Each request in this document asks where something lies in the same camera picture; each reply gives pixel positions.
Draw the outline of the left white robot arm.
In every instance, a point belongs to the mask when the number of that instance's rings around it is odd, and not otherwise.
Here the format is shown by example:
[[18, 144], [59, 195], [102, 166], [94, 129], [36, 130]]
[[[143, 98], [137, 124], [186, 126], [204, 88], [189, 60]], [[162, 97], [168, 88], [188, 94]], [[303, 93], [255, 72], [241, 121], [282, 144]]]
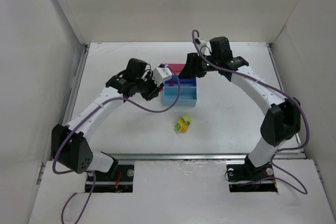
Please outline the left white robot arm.
[[147, 66], [148, 63], [143, 60], [130, 59], [127, 67], [112, 76], [95, 100], [75, 119], [53, 128], [51, 152], [55, 174], [60, 174], [56, 169], [56, 164], [60, 163], [68, 173], [95, 171], [109, 178], [115, 176], [118, 160], [104, 152], [93, 152], [89, 142], [105, 119], [119, 106], [130, 102], [132, 96], [139, 93], [143, 99], [150, 101], [159, 95], [172, 72], [165, 64], [155, 69]]

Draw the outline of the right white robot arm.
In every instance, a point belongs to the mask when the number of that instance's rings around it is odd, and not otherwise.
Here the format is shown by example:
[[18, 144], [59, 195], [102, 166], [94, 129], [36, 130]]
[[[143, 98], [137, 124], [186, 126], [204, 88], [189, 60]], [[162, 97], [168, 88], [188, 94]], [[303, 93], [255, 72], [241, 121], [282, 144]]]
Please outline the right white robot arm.
[[255, 148], [245, 157], [242, 165], [232, 165], [227, 169], [231, 182], [261, 179], [262, 173], [269, 168], [273, 154], [300, 131], [298, 101], [262, 85], [249, 63], [241, 56], [233, 56], [226, 37], [216, 37], [209, 42], [195, 37], [193, 44], [196, 52], [187, 54], [179, 78], [202, 78], [207, 72], [218, 71], [241, 88], [264, 114], [261, 138]]

